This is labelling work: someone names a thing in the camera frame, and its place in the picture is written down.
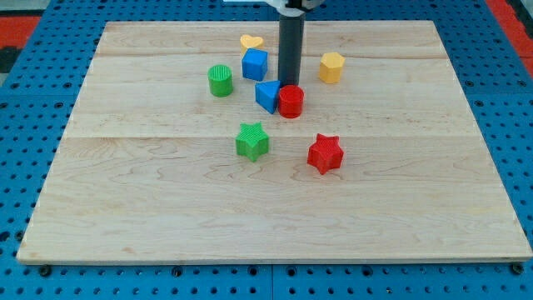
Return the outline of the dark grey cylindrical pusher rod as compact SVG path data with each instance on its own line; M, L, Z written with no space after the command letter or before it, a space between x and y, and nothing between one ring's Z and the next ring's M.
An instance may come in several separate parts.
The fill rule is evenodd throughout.
M279 18L279 46L277 77L282 86L298 85L305 15Z

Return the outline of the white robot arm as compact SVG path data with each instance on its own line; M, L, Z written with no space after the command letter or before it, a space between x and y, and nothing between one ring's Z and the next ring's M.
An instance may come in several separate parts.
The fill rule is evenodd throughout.
M281 86L298 85L306 15L325 0L258 0L276 9L278 23L277 79Z

